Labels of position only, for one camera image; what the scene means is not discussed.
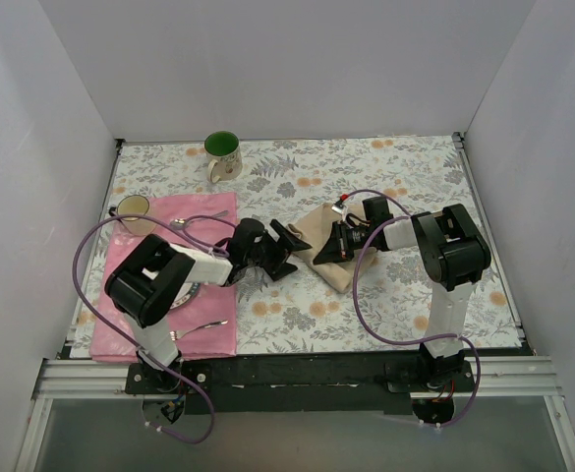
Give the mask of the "beige cloth napkin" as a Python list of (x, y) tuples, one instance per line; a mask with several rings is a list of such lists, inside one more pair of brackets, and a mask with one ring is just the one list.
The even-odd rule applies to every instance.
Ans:
[(374, 237), (368, 248), (365, 243), (375, 226), (391, 216), (383, 197), (366, 199), (347, 210), (344, 214), (336, 204), (323, 204), (288, 226), (309, 246), (296, 255), (340, 293), (349, 291), (372, 265), (378, 248), (387, 248), (383, 237)]

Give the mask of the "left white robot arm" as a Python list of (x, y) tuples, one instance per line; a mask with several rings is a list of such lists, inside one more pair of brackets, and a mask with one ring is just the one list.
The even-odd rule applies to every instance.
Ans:
[(166, 317), (185, 283), (228, 287), (252, 267), (262, 268), (274, 281), (297, 270), (288, 258), (311, 245), (275, 219), (270, 227), (276, 237), (260, 221), (244, 218), (211, 251), (149, 234), (109, 275), (104, 292), (129, 323), (142, 377), (157, 391), (172, 392), (182, 379), (182, 354)]

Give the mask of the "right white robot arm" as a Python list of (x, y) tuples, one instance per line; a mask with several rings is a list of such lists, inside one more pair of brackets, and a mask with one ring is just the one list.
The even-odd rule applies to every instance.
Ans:
[(464, 372), (463, 336), (471, 295), (491, 264), (489, 246), (464, 206), (447, 206), (438, 212), (394, 216), (391, 199), (383, 194), (362, 201), (365, 216), (345, 208), (342, 196), (332, 209), (341, 214), (331, 223), (330, 235), (313, 258), (318, 266), (361, 262), (364, 250), (380, 252), (419, 249), (431, 280), (431, 311), (425, 336), (415, 342), (418, 353), (399, 362), (384, 375), (390, 384), (420, 384), (439, 390)]

